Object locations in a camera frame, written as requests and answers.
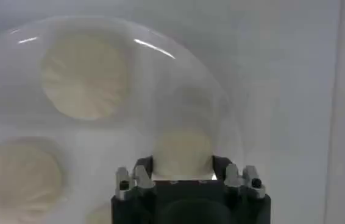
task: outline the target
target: round dough disc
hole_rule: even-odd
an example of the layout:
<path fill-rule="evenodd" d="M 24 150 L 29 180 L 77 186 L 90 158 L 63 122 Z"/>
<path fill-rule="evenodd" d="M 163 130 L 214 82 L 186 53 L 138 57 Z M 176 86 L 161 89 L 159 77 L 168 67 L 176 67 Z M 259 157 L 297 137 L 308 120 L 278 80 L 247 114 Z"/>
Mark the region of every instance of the round dough disc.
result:
<path fill-rule="evenodd" d="M 169 180 L 212 176 L 212 142 L 202 131 L 179 129 L 157 139 L 154 174 Z"/>
<path fill-rule="evenodd" d="M 30 144 L 0 145 L 0 224 L 39 221 L 62 191 L 55 159 Z"/>
<path fill-rule="evenodd" d="M 103 205 L 87 217 L 87 224 L 112 224 L 112 207 Z"/>
<path fill-rule="evenodd" d="M 43 89 L 63 114 L 86 120 L 107 117 L 128 94 L 127 66 L 103 37 L 62 38 L 42 62 Z"/>

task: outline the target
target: white background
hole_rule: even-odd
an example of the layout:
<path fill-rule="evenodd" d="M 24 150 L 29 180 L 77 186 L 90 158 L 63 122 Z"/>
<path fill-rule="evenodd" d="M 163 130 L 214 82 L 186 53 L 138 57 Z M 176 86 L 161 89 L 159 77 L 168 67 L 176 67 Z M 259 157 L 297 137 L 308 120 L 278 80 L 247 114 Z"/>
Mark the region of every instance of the white background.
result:
<path fill-rule="evenodd" d="M 345 223 L 340 8 L 340 0 L 0 0 L 0 32 L 53 15 L 107 15 L 174 38 L 231 95 L 244 160 L 265 179 L 274 223 L 323 223 L 327 214 L 333 224 Z M 335 68 L 340 91 L 332 117 Z"/>

